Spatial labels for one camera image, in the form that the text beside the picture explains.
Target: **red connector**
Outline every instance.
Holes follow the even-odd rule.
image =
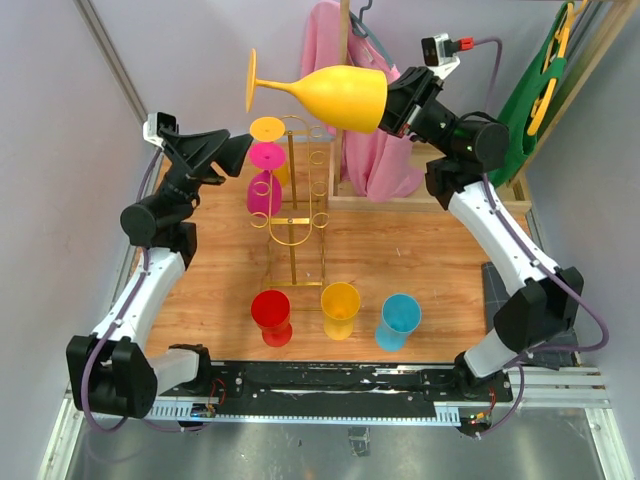
[[[465,50],[471,50],[473,48],[473,37],[461,38],[458,40],[459,49],[461,52]]]

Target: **pink cup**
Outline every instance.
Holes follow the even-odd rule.
[[[269,212],[269,198],[271,198],[271,212]],[[282,186],[271,172],[261,172],[249,182],[247,190],[247,209],[250,213],[264,213],[275,215],[282,207]]]
[[[262,170],[276,170],[287,161],[282,147],[270,142],[254,144],[249,149],[249,158]]]

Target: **metal floor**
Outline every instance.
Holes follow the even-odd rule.
[[[130,421],[114,435],[85,428],[68,480],[604,478],[580,409],[525,408],[480,441],[452,427],[371,427],[368,452],[343,425],[214,424],[171,434]]]

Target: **wooden frame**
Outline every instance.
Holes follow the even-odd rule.
[[[575,99],[582,86],[587,81],[595,67],[598,65],[605,52],[631,18],[631,15],[640,4],[640,0],[615,0],[608,2],[611,5],[596,32],[592,35],[583,53],[563,80],[560,88],[554,95],[549,111],[540,127],[540,137],[536,151],[527,159],[516,175],[502,187],[498,194],[502,197],[504,205],[511,213],[526,213],[531,209],[531,198],[524,172],[535,158],[540,147],[547,140],[555,126]],[[346,63],[347,39],[350,28],[349,21],[350,0],[340,0],[340,59]],[[329,168],[329,206],[335,210],[354,211],[401,211],[401,212],[441,212],[442,207],[435,198],[396,198],[385,203],[372,203],[365,197],[341,194],[341,156],[337,152],[342,151],[343,131],[337,130],[335,140],[332,142],[331,161]],[[416,148],[428,148],[415,145]]]

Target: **robotic arm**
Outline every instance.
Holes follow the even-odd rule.
[[[486,177],[483,180],[504,163],[507,127],[482,112],[458,117],[436,100],[443,79],[460,63],[451,45],[447,35],[423,39],[427,66],[411,67],[389,85],[379,128],[443,152],[443,158],[427,163],[427,189],[473,234],[511,295],[494,318],[495,328],[456,358],[459,388],[471,393],[522,352],[573,326],[577,302],[543,270],[578,294],[583,279],[575,268],[561,269],[541,252],[501,205]]]
[[[166,296],[196,253],[196,226],[185,220],[200,204],[199,189],[225,181],[212,164],[237,177],[253,140],[248,134],[230,138],[227,130],[179,135],[175,117],[163,113],[149,115],[143,136],[171,162],[155,193],[120,216],[131,245],[145,250],[104,320],[67,346],[76,407],[84,400],[93,412],[133,418],[145,417],[156,396],[176,385],[193,394],[211,388],[209,352],[202,345],[173,345],[149,360],[143,349]],[[104,337],[108,340],[98,348]]]

